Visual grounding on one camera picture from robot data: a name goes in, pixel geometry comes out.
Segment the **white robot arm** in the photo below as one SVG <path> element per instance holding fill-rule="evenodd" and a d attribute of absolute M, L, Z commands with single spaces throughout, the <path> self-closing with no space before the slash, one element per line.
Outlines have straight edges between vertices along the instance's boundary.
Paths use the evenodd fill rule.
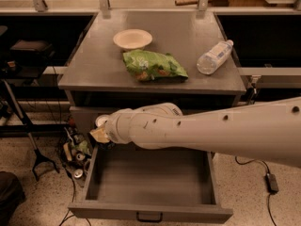
<path fill-rule="evenodd" d="M 301 98 L 184 115 L 172 103 L 121 109 L 90 131 L 100 143 L 184 147 L 301 167 Z"/>

